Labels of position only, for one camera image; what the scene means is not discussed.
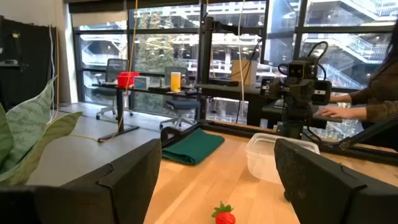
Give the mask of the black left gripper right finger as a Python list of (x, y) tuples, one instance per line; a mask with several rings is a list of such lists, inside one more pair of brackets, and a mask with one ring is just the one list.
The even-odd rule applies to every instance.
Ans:
[(398, 224), (398, 187), (277, 139), (275, 164), (300, 224)]

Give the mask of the person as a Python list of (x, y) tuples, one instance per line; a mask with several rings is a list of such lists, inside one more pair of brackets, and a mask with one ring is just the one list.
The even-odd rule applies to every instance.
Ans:
[(398, 113), (398, 20), (379, 71), (370, 78), (367, 88), (350, 96), (352, 104), (366, 104), (366, 122), (376, 123)]

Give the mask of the red plastic box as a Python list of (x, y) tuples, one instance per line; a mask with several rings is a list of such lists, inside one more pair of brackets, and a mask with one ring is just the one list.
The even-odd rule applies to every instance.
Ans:
[(126, 88), (134, 84), (134, 77), (139, 76), (139, 72), (121, 72), (117, 76), (117, 84), (120, 88)]

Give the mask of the black office desk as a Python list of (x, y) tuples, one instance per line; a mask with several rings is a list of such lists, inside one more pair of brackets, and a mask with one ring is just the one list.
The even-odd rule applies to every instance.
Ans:
[(115, 138), (116, 136), (128, 133), (130, 131), (134, 131), (139, 129), (138, 126), (132, 126), (130, 128), (124, 128), (124, 93), (127, 93), (129, 91), (131, 92), (143, 92), (143, 93), (151, 93), (151, 94), (156, 94), (156, 95), (169, 95), (169, 96), (177, 96), (177, 97), (182, 97), (182, 98), (189, 98), (189, 99), (195, 99), (197, 96), (197, 91), (196, 90), (190, 90), (190, 91), (171, 91), (168, 87), (149, 87), (148, 90), (137, 90), (134, 89), (134, 87), (131, 85), (129, 88), (120, 88), (117, 86), (117, 84), (110, 84), (110, 83), (102, 83), (102, 87), (105, 88), (111, 88), (116, 90), (116, 115), (118, 118), (116, 118), (116, 121), (118, 122), (118, 127), (117, 130), (114, 133), (111, 133), (107, 136), (103, 136), (101, 138), (98, 138), (99, 143), (107, 142), (110, 141), (111, 139)]

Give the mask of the red toy strawberry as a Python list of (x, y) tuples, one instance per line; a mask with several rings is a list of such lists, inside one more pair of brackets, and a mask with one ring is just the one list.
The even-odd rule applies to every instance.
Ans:
[(232, 214), (233, 207), (230, 204), (224, 204), (220, 202), (219, 207), (214, 208), (212, 217), (215, 219), (216, 224), (235, 224), (236, 218)]

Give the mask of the black cabinet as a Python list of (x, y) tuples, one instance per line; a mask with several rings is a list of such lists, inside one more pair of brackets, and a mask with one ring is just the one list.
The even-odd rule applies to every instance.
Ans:
[(55, 31), (0, 15), (0, 104), (5, 110), (37, 96), (53, 77)]

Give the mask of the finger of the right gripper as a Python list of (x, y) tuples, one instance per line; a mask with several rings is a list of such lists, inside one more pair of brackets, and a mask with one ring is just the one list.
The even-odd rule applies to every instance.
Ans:
[(280, 98), (281, 82), (279, 78), (263, 78), (260, 95), (271, 100)]
[(332, 83), (328, 80), (317, 80), (314, 83), (313, 105), (327, 105), (330, 101)]

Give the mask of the clear plastic tupperware container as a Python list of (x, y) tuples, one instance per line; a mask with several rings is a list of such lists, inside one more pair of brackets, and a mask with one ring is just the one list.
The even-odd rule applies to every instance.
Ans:
[(282, 184), (275, 164), (274, 146), (277, 139), (286, 139), (294, 144), (319, 154), (319, 148), (312, 142), (256, 133), (247, 143), (245, 150), (250, 173), (258, 178), (275, 184)]

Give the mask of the person's hand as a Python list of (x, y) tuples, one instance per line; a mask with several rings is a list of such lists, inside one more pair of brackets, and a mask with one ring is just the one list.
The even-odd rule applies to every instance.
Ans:
[(320, 108), (317, 111), (317, 114), (320, 116), (326, 116), (330, 118), (346, 118), (346, 110), (341, 107), (336, 107), (336, 106), (326, 106), (323, 108)]

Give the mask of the person's forearm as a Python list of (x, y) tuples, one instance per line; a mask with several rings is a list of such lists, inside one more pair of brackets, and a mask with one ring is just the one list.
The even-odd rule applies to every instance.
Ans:
[(343, 119), (367, 120), (367, 110), (365, 107), (344, 108), (340, 115)]
[(330, 96), (329, 103), (351, 103), (352, 99), (349, 94), (340, 96)]

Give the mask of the dark panelled desk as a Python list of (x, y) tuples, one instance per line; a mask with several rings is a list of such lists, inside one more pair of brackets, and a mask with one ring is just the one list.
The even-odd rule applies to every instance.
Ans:
[[(198, 83), (195, 85), (198, 90), (197, 100), (200, 107), (197, 112), (199, 120), (206, 119), (207, 98), (219, 97), (231, 100), (241, 99), (241, 86), (221, 86), (212, 84)], [(248, 102), (247, 125), (260, 126), (261, 119), (267, 119), (267, 127), (273, 128), (277, 124), (276, 118), (268, 118), (262, 112), (262, 107), (266, 105), (266, 99), (259, 95), (260, 90), (254, 85), (244, 85), (244, 100)]]

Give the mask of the yellow cylindrical container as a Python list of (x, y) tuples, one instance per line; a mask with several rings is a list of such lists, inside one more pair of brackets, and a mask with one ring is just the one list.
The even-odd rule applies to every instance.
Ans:
[(172, 72), (170, 74), (170, 89), (171, 91), (181, 90), (181, 73)]

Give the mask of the green striped-leaf plant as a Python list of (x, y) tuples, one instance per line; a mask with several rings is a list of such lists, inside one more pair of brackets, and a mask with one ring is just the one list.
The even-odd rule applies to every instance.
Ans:
[(0, 105), (0, 186), (26, 184), (46, 145), (75, 129), (81, 112), (50, 120), (53, 82), (9, 111)]

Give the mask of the folded dark green cloth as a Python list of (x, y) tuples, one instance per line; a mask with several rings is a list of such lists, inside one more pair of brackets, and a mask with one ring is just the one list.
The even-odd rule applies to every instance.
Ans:
[(224, 143), (224, 137), (195, 130), (181, 141), (162, 150), (162, 157), (174, 162), (195, 166), (203, 162)]

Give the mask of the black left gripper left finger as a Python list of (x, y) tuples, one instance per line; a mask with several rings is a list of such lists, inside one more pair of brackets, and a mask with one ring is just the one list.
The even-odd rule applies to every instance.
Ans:
[(59, 187), (0, 187), (0, 224), (143, 224), (161, 152), (152, 139)]

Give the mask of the small white display device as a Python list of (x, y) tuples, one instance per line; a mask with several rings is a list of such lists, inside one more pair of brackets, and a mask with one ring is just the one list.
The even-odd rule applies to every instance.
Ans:
[(150, 87), (150, 77), (135, 76), (134, 77), (134, 89), (137, 90), (148, 90)]

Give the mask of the brown cardboard box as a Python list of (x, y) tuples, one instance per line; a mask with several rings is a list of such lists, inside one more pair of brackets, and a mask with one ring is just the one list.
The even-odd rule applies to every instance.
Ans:
[(256, 60), (233, 60), (231, 68), (231, 80), (241, 82), (241, 75), (245, 85), (254, 85), (257, 75)]

